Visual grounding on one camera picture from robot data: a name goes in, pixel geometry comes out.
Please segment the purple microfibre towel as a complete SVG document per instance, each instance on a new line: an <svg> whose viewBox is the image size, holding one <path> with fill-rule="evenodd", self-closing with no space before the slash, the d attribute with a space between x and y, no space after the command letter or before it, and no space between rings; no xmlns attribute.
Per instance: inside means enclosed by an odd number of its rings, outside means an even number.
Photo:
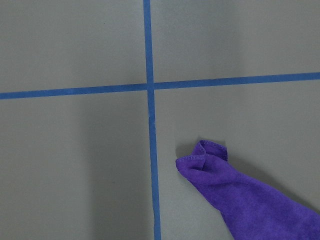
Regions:
<svg viewBox="0 0 320 240"><path fill-rule="evenodd" d="M320 216L228 162L226 147L200 140L175 161L178 172L218 211L235 240L318 240Z"/></svg>

